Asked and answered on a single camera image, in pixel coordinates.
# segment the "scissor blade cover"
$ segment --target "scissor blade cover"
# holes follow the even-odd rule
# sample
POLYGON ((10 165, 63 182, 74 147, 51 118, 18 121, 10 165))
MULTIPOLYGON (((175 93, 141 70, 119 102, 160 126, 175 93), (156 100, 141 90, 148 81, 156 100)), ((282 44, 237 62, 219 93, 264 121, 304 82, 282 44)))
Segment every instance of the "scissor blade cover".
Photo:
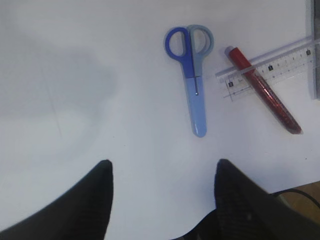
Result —
POLYGON ((185 81, 192 130, 196 136, 202 138, 207 133, 203 80, 198 76, 186 78, 185 81))

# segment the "red pen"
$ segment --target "red pen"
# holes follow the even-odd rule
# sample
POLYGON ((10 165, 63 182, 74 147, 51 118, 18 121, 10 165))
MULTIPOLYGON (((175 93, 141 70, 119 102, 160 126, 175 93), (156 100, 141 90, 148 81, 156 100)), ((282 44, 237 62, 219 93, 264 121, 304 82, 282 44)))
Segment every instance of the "red pen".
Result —
MULTIPOLYGON (((228 55, 239 70, 243 70, 252 66, 237 47, 232 49, 228 55)), ((302 134, 302 129, 297 121, 283 105, 260 73, 256 69, 253 69, 244 73, 243 75, 246 77, 248 83, 253 87, 255 92, 260 96, 261 100, 269 107, 271 112, 280 121, 280 123, 290 133, 302 134)))

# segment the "blue scissors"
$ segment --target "blue scissors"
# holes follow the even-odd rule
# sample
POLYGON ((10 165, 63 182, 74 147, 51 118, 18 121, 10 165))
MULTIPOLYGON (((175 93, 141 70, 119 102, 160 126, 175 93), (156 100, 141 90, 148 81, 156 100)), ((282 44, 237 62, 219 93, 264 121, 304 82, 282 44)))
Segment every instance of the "blue scissors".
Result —
POLYGON ((181 63, 185 77, 186 95, 193 133, 202 138, 207 133, 204 85, 202 80, 202 62, 214 47, 214 37, 205 26, 190 25, 187 28, 176 27, 169 31, 165 38, 165 50, 174 60, 181 63), (196 52, 195 31, 207 35, 204 48, 196 52), (170 39, 175 33, 183 34, 183 54, 175 55, 170 49, 170 39))

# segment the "white desk surface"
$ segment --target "white desk surface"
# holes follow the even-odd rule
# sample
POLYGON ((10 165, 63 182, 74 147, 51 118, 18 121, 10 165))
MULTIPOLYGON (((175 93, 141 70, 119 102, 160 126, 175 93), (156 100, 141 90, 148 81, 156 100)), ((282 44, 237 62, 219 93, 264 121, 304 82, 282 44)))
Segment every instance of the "white desk surface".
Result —
POLYGON ((227 158, 269 192, 320 179, 320 102, 307 74, 274 86, 304 135, 255 95, 223 99, 215 73, 237 46, 248 58, 310 34, 301 0, 3 0, 0 2, 0 229, 114 166, 108 240, 179 237, 215 208, 227 158), (207 135, 191 130, 166 32, 200 24, 207 135))

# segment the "clear ruler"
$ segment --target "clear ruler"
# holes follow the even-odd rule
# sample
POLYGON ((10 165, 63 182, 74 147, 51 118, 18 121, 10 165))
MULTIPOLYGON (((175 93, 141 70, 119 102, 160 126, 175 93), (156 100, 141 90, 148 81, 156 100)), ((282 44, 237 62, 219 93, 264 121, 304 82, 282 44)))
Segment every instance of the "clear ruler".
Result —
POLYGON ((215 76, 220 82, 223 97, 235 101, 254 93, 243 76, 252 69, 257 69, 268 84, 273 85, 319 67, 317 63, 320 61, 316 61, 316 46, 320 47, 320 39, 305 38, 251 59, 252 67, 241 71, 231 67, 218 72, 215 76))

